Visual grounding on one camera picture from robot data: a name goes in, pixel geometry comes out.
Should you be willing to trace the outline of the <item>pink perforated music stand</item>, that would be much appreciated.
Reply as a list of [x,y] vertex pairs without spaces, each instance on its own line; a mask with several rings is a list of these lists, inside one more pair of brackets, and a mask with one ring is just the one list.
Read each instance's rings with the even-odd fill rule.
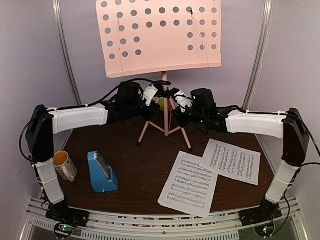
[[157,104],[178,108],[168,72],[218,68],[219,0],[98,0],[95,4],[108,78],[161,73]]

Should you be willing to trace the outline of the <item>sheet music page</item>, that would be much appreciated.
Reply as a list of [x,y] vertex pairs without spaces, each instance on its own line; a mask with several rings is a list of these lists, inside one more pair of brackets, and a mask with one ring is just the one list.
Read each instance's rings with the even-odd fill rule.
[[180,151],[159,196],[162,207],[208,218],[218,175],[200,166],[202,158]]
[[210,139],[200,166],[220,176],[257,186],[261,153]]

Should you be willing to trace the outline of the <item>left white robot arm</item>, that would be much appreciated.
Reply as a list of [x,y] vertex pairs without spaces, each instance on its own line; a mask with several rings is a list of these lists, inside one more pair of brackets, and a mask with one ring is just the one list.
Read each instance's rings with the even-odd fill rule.
[[53,164],[54,135],[90,126],[124,124],[139,116],[150,120],[160,108],[154,98],[162,88],[162,81],[150,80],[149,84],[142,89],[139,79],[134,78],[121,82],[91,104],[59,108],[41,104],[34,109],[30,121],[21,131],[30,152],[24,158],[35,166],[38,182],[54,205],[51,211],[61,222],[69,221],[72,211],[63,204],[65,196]]

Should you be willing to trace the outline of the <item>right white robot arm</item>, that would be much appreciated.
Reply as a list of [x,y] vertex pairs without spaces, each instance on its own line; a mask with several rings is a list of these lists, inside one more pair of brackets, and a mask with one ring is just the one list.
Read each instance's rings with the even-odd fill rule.
[[259,220],[268,220],[275,205],[285,196],[305,160],[309,142],[314,141],[310,130],[296,108],[278,112],[254,112],[237,105],[218,107],[210,89],[193,90],[190,96],[174,88],[169,92],[178,108],[173,115],[180,127],[195,124],[204,134],[245,133],[263,135],[283,140],[283,154],[276,175],[265,194],[262,206],[256,210]]

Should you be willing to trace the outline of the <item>green plastic bowl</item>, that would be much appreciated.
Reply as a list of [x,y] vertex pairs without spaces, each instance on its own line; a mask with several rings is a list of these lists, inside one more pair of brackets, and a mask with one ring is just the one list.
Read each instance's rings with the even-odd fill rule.
[[159,101],[158,101],[158,104],[159,104],[159,106],[160,106],[159,110],[163,112],[164,109],[165,109],[164,99],[163,99],[163,98],[160,98]]

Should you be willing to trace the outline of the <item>blue metronome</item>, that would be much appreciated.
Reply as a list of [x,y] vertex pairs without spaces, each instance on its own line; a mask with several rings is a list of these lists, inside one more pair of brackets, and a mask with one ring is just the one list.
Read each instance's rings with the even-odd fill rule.
[[118,190],[116,173],[98,151],[87,154],[90,182],[95,193],[108,193]]

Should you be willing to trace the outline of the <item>patterned ceramic mug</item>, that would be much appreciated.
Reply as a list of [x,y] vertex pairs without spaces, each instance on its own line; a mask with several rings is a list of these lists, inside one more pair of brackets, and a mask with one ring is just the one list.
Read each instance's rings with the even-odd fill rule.
[[53,157],[53,165],[57,173],[66,181],[73,183],[78,170],[66,151],[58,151]]

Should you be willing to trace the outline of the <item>aluminium front rail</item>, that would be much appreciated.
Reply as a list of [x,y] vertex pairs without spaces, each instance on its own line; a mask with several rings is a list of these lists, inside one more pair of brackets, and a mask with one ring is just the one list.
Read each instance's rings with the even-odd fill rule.
[[240,209],[212,212],[208,218],[187,214],[143,215],[89,211],[86,226],[69,240],[260,240],[258,231],[274,226],[273,240],[308,240],[296,198],[279,203],[282,216],[271,222],[243,225]]

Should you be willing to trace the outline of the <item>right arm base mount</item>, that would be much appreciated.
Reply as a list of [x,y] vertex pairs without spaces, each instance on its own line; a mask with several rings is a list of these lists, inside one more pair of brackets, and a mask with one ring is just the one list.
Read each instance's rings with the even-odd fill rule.
[[263,198],[257,207],[241,210],[239,218],[243,227],[254,226],[255,233],[261,238],[272,238],[284,226],[276,228],[275,219],[282,217],[279,202],[273,203]]

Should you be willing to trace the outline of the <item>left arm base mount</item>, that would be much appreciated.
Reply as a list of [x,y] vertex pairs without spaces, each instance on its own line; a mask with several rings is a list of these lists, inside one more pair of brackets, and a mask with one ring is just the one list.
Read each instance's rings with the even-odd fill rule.
[[70,208],[66,200],[57,204],[45,200],[41,208],[46,211],[46,218],[57,222],[53,233],[59,240],[69,238],[78,227],[86,227],[90,216],[86,210]]

